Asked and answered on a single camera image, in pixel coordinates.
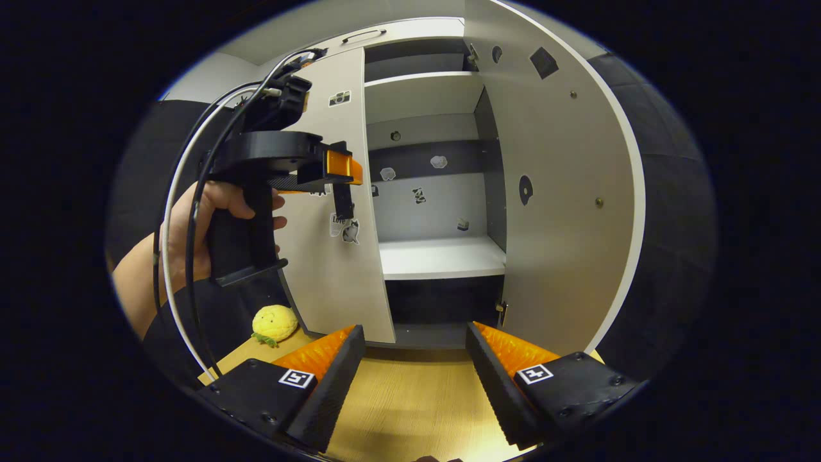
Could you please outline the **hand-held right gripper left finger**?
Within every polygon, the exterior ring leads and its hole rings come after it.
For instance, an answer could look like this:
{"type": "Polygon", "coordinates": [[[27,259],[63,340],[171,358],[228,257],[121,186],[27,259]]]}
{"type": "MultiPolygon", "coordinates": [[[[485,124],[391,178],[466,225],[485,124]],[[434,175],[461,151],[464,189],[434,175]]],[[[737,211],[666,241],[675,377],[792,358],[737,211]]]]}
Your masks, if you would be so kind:
{"type": "Polygon", "coordinates": [[[364,329],[351,325],[273,362],[247,359],[198,399],[258,438],[325,453],[364,353],[364,329]]]}

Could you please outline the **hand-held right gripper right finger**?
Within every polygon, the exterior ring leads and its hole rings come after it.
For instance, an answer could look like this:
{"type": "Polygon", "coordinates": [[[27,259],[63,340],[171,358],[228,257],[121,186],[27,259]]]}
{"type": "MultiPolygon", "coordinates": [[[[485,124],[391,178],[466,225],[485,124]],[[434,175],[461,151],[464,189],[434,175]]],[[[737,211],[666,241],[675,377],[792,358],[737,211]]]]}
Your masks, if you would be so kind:
{"type": "Polygon", "coordinates": [[[643,388],[587,353],[559,356],[475,321],[464,345],[505,439],[519,449],[578,438],[643,388]]]}

